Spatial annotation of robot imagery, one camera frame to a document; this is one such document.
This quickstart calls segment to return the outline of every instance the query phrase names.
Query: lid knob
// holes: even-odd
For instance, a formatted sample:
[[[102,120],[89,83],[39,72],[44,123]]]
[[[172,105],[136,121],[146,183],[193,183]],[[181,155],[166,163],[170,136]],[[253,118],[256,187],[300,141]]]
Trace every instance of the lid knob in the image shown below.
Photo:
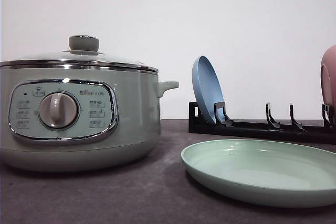
[[[99,39],[88,35],[74,35],[69,37],[69,47],[71,50],[97,52]]]

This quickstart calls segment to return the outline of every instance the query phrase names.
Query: cooker handle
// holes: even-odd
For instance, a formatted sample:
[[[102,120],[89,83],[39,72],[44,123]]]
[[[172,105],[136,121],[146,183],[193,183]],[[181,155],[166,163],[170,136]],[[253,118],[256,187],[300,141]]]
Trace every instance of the cooker handle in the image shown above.
[[[178,81],[164,81],[164,82],[158,82],[157,85],[157,97],[163,97],[163,93],[169,89],[177,89],[180,86]]]

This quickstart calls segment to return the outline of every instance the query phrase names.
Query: dark gray surface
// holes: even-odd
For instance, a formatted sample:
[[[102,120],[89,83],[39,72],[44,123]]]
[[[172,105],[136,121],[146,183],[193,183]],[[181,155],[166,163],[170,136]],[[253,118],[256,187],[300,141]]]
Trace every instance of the dark gray surface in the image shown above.
[[[1,163],[1,223],[336,223],[336,205],[262,207],[203,187],[185,171],[181,150],[234,137],[187,131],[187,120],[162,120],[149,156],[93,172],[32,173]],[[309,145],[336,152],[334,145]]]

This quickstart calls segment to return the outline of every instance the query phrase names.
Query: brand logo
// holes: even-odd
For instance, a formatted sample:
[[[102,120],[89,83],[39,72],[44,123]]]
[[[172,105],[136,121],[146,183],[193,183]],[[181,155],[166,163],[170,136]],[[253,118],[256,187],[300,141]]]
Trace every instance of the brand logo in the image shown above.
[[[80,90],[80,95],[104,95],[104,92],[90,92],[89,90]]]

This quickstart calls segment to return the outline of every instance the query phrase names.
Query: control panel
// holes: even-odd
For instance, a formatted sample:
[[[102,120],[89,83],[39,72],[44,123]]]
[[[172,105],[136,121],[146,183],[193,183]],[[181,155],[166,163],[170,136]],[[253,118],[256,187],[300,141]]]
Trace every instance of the control panel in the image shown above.
[[[18,85],[12,94],[9,126],[35,142],[92,142],[117,125],[114,91],[105,83],[39,80]]]

